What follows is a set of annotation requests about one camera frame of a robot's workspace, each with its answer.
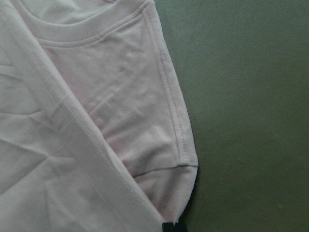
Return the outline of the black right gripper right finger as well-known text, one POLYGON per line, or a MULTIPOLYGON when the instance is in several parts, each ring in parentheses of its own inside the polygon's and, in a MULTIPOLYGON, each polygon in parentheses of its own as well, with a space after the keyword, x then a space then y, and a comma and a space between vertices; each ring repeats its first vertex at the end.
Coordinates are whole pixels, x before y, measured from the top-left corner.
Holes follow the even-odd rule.
POLYGON ((186 223, 183 219, 179 218, 175 223, 175 232, 188 232, 186 223))

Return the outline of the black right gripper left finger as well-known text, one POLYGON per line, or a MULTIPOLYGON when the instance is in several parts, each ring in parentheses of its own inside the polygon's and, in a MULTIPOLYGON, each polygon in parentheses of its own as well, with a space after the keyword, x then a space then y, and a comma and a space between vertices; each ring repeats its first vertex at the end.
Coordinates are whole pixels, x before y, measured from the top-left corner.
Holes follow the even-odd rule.
POLYGON ((175 232, 173 222, 164 222, 162 224, 162 232, 175 232))

